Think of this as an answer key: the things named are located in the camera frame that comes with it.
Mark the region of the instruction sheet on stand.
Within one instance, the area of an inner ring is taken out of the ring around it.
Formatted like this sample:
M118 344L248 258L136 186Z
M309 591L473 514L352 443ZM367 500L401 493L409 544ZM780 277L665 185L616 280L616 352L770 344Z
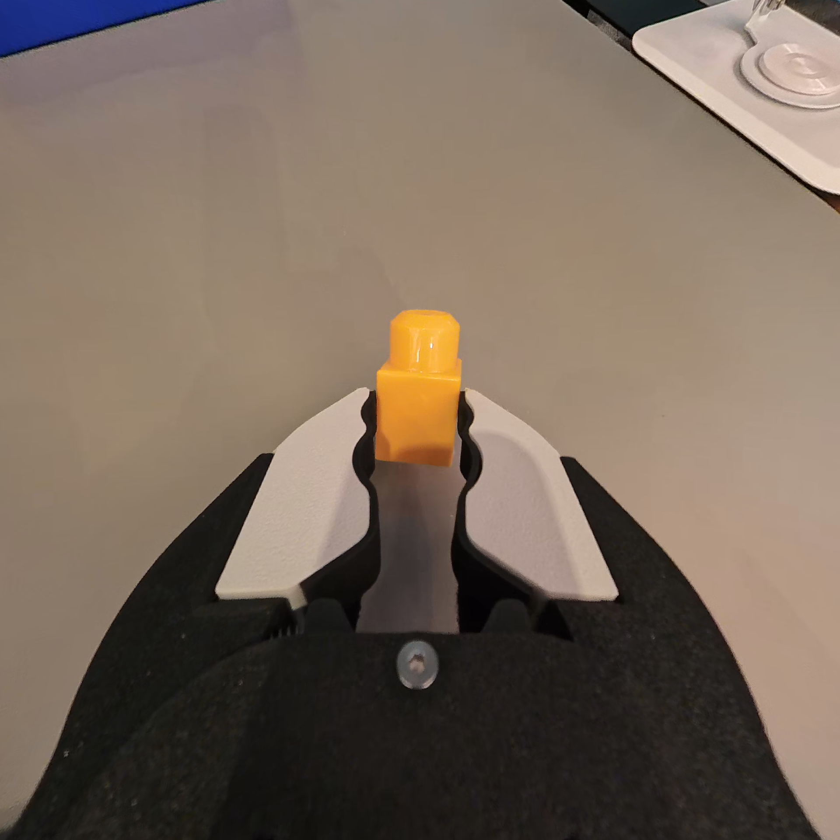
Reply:
M838 2L720 2L633 50L810 187L839 193Z

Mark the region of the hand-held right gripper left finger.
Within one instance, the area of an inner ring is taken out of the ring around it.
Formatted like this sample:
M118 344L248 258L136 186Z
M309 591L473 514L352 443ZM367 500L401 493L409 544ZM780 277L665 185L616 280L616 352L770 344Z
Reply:
M357 624L382 567L375 392L361 387L311 417L270 455L215 586L224 602L341 604Z

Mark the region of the blue plastic bin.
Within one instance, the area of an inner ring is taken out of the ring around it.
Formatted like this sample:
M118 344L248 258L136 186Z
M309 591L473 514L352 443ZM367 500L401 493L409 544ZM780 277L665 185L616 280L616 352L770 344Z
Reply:
M197 62L295 29L296 11L280 1L2 1L1 54L90 48L121 59Z

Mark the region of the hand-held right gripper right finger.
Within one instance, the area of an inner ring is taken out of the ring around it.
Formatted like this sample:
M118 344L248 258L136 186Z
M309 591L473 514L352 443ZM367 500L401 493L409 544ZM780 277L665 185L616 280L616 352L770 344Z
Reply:
M485 624L501 601L537 624L554 602L616 603L602 549L551 443L474 389L458 403L453 572L459 624Z

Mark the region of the yellow plastic block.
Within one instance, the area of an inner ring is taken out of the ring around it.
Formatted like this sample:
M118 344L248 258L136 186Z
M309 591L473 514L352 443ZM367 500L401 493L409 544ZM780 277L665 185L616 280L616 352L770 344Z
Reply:
M446 311L406 310L391 322L376 375L375 457L450 467L461 391L459 323Z

